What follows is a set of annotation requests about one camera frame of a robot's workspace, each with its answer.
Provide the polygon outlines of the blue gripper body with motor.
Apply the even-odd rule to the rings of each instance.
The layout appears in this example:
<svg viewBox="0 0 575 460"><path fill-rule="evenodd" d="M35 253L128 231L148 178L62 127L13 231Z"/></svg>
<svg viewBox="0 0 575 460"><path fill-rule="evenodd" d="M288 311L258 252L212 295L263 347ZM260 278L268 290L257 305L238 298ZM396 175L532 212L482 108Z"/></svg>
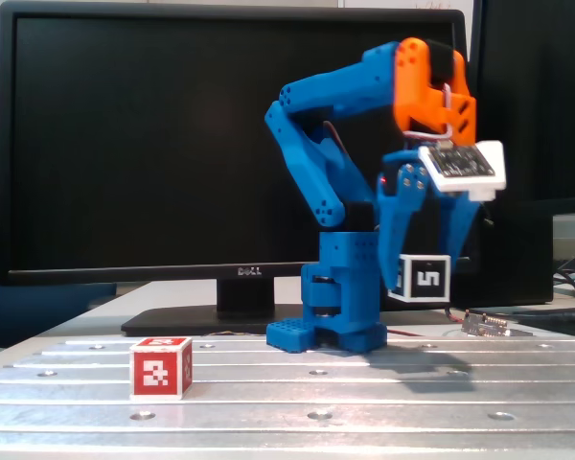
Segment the blue gripper body with motor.
<svg viewBox="0 0 575 460"><path fill-rule="evenodd" d="M414 187L421 167L418 151L404 149L385 154L381 159L379 189L385 196L395 196L400 187Z"/></svg>

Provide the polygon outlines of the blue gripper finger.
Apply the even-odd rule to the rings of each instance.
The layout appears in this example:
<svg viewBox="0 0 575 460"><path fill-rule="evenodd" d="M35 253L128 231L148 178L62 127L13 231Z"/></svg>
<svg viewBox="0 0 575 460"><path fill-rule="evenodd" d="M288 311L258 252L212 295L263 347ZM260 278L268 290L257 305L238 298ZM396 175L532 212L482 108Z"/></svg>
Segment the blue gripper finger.
<svg viewBox="0 0 575 460"><path fill-rule="evenodd" d="M419 212L426 198L430 177L421 164L414 187L400 187L396 195L384 195L377 185L379 206L379 269L388 290L398 283L399 258L402 254L411 216Z"/></svg>
<svg viewBox="0 0 575 460"><path fill-rule="evenodd" d="M480 203L471 201L467 192L441 194L438 199L440 205L439 250L456 262L470 233Z"/></svg>

